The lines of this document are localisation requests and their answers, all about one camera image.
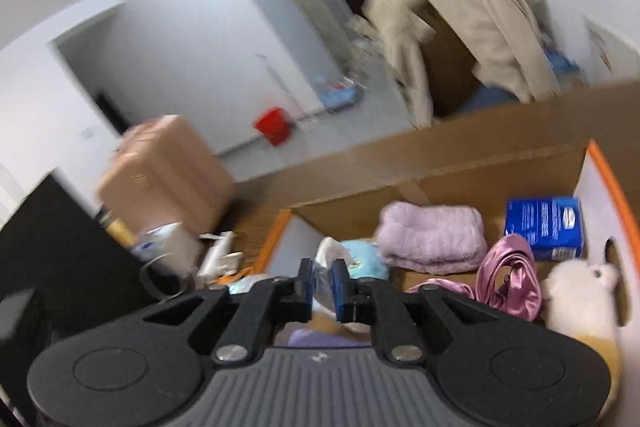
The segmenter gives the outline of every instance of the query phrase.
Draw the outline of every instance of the pink suitcase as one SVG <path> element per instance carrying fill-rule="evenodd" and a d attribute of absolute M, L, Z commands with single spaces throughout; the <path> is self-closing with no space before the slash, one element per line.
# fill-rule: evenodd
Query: pink suitcase
<path fill-rule="evenodd" d="M 210 232 L 234 194 L 234 179 L 187 121 L 176 115 L 128 131 L 97 194 L 136 235 L 182 223 Z"/>

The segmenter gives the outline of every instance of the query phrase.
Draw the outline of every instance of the light blue plush toy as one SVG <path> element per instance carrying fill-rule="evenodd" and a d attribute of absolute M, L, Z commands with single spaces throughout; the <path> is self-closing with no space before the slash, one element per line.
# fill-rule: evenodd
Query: light blue plush toy
<path fill-rule="evenodd" d="M 378 248 L 370 241 L 354 239 L 342 241 L 341 245 L 347 249 L 353 262 L 347 267 L 352 279 L 373 277 L 374 279 L 389 279 L 389 269 L 382 262 Z"/>

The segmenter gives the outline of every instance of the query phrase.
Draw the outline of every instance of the plush toy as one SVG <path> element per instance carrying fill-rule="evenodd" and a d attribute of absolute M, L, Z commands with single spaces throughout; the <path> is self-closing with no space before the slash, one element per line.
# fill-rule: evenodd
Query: plush toy
<path fill-rule="evenodd" d="M 609 367 L 611 390 L 601 417 L 618 395 L 622 372 L 613 294 L 619 276 L 612 264 L 589 266 L 574 259 L 556 266 L 542 282 L 546 327 L 587 344 Z"/>

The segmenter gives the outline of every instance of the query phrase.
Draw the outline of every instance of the blue box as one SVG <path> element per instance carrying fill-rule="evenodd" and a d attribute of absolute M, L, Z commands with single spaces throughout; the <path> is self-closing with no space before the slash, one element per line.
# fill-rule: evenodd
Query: blue box
<path fill-rule="evenodd" d="M 537 261 L 566 261 L 582 256 L 580 203 L 569 197 L 510 200 L 505 235 L 519 233 Z"/>

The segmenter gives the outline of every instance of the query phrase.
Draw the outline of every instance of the pink towel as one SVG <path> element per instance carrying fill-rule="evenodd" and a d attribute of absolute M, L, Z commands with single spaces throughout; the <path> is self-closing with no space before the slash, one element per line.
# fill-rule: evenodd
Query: pink towel
<path fill-rule="evenodd" d="M 511 266 L 511 273 L 496 290 L 495 278 L 502 266 Z M 462 293 L 470 299 L 527 321 L 535 320 L 542 307 L 542 292 L 531 247 L 527 240 L 517 233 L 503 237 L 486 255 L 478 269 L 475 290 L 465 283 L 429 279 L 414 286 L 409 292 L 417 292 L 423 284 L 436 284 L 447 290 Z"/>
<path fill-rule="evenodd" d="M 434 275 L 478 268 L 486 254 L 482 217 L 470 206 L 387 205 L 375 238 L 391 266 Z"/>

